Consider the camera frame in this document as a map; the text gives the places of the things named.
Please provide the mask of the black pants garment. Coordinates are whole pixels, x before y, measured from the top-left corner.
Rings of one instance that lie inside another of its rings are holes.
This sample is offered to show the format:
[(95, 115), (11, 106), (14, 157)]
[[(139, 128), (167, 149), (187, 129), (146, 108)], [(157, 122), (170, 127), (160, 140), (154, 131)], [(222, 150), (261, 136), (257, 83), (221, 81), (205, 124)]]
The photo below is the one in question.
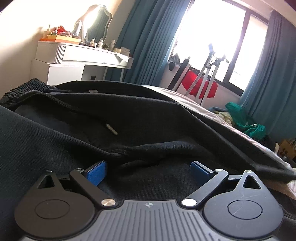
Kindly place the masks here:
[[(96, 207), (57, 176), (105, 161)], [(193, 161), (254, 172), (204, 206)], [(295, 199), (267, 186), (295, 174), (247, 140), (149, 88), (112, 81), (51, 87), (38, 79), (1, 98), (1, 240), (295, 240)]]

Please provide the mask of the yellowish clothes pile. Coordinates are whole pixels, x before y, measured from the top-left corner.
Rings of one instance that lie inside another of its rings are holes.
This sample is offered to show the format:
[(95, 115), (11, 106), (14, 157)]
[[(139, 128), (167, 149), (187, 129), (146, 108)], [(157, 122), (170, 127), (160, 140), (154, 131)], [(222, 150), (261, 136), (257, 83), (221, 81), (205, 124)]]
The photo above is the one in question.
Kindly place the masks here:
[(227, 124), (230, 126), (234, 126), (235, 123), (233, 121), (232, 116), (230, 115), (229, 112), (222, 112), (222, 111), (214, 111), (214, 113), (219, 116), (222, 120), (224, 120)]

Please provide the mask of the green garment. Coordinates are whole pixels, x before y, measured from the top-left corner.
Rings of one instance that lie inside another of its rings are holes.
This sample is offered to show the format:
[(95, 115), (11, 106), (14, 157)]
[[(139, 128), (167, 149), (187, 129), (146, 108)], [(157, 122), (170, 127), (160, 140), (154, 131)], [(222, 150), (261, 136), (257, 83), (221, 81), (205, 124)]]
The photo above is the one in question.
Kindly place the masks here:
[(265, 126), (258, 124), (251, 116), (246, 113), (243, 107), (234, 102), (228, 102), (225, 107), (239, 131), (257, 141), (264, 139), (266, 136)]

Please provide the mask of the brown paper bag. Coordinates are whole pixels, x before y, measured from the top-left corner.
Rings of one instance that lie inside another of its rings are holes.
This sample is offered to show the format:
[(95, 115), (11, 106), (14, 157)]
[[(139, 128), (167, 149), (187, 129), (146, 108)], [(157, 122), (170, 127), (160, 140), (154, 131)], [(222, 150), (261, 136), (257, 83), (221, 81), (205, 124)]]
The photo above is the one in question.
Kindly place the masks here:
[(296, 156), (295, 152), (295, 140), (283, 140), (280, 144), (278, 155), (283, 158), (294, 159)]

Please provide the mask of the teal curtain right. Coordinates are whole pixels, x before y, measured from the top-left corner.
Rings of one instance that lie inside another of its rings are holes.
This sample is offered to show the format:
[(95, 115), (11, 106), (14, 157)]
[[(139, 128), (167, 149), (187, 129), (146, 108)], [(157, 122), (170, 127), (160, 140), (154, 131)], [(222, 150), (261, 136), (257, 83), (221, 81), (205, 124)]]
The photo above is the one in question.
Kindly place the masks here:
[(295, 26), (276, 11), (239, 105), (275, 142), (295, 138)]

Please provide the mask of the teal curtain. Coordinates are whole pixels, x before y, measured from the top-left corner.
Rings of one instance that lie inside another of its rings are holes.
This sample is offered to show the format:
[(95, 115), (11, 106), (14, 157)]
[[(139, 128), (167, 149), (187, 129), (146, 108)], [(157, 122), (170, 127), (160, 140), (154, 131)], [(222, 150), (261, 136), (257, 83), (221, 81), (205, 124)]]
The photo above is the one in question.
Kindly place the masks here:
[(239, 105), (275, 142), (295, 138), (295, 26), (276, 11)]
[(124, 74), (107, 70), (107, 80), (159, 86), (171, 47), (190, 1), (136, 1), (121, 30), (116, 48), (130, 49), (132, 67)]

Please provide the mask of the silver tripod stand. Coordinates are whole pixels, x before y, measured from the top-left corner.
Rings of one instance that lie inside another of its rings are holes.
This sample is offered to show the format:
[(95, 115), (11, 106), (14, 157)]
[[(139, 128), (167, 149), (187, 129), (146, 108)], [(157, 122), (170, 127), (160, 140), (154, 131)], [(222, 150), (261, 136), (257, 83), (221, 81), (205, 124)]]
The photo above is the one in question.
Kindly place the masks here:
[(194, 89), (196, 84), (198, 83), (198, 80), (201, 78), (202, 82), (201, 82), (200, 88), (199, 88), (199, 90), (197, 92), (197, 95), (195, 97), (195, 100), (198, 100), (201, 93), (202, 93), (202, 90), (203, 90), (203, 88), (204, 88), (204, 86), (206, 84), (206, 81), (208, 79), (210, 70), (214, 66), (213, 73), (212, 73), (212, 75), (211, 75), (211, 77), (209, 79), (208, 85), (207, 85), (207, 87), (205, 89), (204, 96), (202, 97), (201, 102), (200, 102), (201, 106), (203, 105), (204, 100), (207, 98), (207, 96), (208, 96), (208, 94), (210, 92), (210, 89), (211, 89), (211, 87), (213, 85), (213, 82), (214, 82), (215, 76), (217, 74), (218, 68), (220, 66), (220, 63), (223, 62), (226, 59), (225, 55), (223, 55), (222, 57), (216, 57), (216, 59), (213, 62), (211, 62), (214, 55), (215, 55), (215, 51), (213, 49), (213, 45), (209, 44), (209, 55), (208, 55), (208, 57), (207, 57), (207, 59), (205, 61), (205, 64), (204, 64), (203, 68), (200, 70), (200, 72), (197, 75), (197, 77), (195, 78), (195, 80), (193, 81), (193, 83), (190, 85), (187, 92), (185, 93), (185, 96), (188, 96), (190, 94), (190, 92)]

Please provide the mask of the white dressing table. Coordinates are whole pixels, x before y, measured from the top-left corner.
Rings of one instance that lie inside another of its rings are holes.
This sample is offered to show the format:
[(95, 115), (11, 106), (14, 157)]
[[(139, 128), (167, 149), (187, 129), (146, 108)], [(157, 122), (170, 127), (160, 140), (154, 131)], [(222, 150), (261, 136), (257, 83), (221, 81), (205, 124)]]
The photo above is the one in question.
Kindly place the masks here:
[(116, 68), (122, 81), (132, 64), (132, 57), (101, 48), (39, 41), (30, 78), (55, 86), (75, 80), (106, 80), (107, 70)]

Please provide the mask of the orange box tray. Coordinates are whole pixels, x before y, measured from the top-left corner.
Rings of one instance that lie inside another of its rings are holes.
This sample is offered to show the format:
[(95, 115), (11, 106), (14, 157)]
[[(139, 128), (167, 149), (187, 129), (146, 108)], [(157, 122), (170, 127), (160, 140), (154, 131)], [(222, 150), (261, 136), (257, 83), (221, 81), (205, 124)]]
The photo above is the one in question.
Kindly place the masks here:
[(66, 36), (61, 36), (61, 35), (48, 35), (45, 38), (41, 38), (39, 41), (78, 44), (78, 45), (81, 43), (81, 39), (66, 37)]

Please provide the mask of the white bottle figurine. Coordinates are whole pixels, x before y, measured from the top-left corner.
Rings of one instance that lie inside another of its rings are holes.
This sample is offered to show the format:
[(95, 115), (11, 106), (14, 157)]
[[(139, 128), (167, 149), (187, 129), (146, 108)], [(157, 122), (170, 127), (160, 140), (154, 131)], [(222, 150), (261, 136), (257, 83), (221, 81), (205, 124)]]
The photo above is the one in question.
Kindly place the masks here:
[(78, 37), (81, 31), (81, 28), (82, 28), (82, 21), (79, 20), (75, 23), (74, 30), (72, 31), (72, 37)]

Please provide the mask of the vanity mirror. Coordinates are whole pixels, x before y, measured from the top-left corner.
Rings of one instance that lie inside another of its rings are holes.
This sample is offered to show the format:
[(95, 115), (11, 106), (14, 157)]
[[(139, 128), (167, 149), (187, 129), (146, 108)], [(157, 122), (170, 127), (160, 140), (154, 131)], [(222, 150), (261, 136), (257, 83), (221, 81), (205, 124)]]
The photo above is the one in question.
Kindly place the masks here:
[(112, 20), (112, 13), (106, 6), (92, 5), (77, 21), (82, 21), (82, 28), (77, 38), (81, 39), (84, 44), (90, 44), (94, 39), (95, 43), (105, 40), (108, 27)]

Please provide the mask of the teal curtain left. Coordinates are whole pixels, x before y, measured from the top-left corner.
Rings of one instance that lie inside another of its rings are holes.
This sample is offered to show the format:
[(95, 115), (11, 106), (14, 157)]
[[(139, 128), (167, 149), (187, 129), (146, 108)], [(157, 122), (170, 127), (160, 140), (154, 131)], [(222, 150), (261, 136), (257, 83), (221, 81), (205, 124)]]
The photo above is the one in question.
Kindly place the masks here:
[(130, 49), (132, 67), (124, 74), (107, 70), (107, 80), (159, 86), (171, 47), (190, 1), (136, 1), (121, 30), (116, 48)]

